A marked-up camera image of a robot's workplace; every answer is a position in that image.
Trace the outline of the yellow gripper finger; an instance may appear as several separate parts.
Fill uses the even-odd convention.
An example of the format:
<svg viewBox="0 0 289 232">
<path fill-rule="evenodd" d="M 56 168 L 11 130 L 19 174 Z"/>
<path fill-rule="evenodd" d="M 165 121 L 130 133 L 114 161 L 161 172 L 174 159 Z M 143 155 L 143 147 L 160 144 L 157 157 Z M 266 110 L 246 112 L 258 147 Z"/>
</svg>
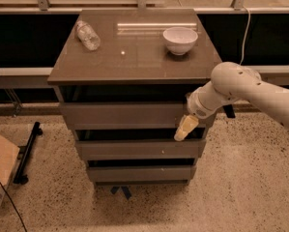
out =
<svg viewBox="0 0 289 232">
<path fill-rule="evenodd" d="M 180 121 L 179 127 L 176 129 L 174 139 L 183 141 L 190 132 L 199 125 L 199 120 L 193 115 L 184 115 Z"/>
</svg>

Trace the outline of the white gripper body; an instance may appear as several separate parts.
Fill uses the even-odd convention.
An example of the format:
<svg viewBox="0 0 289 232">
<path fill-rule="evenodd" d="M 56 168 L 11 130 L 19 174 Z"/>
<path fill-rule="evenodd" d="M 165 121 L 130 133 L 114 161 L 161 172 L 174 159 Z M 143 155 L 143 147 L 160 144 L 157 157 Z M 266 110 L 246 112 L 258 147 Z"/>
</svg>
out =
<svg viewBox="0 0 289 232">
<path fill-rule="evenodd" d="M 189 94 L 187 96 L 187 109 L 191 115 L 196 116 L 199 119 L 206 119 L 212 116 L 215 111 L 206 108 L 199 100 L 197 93 Z"/>
</svg>

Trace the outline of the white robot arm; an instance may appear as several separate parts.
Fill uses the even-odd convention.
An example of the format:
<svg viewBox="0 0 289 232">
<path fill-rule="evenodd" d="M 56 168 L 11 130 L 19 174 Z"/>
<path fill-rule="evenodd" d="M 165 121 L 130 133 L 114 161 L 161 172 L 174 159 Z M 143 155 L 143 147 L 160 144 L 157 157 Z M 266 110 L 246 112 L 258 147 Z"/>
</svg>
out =
<svg viewBox="0 0 289 232">
<path fill-rule="evenodd" d="M 289 89 L 263 81 L 251 68 L 223 62 L 214 67 L 209 82 L 187 95 L 188 115 L 182 117 L 174 139 L 183 141 L 200 119 L 238 100 L 248 101 L 289 130 Z"/>
</svg>

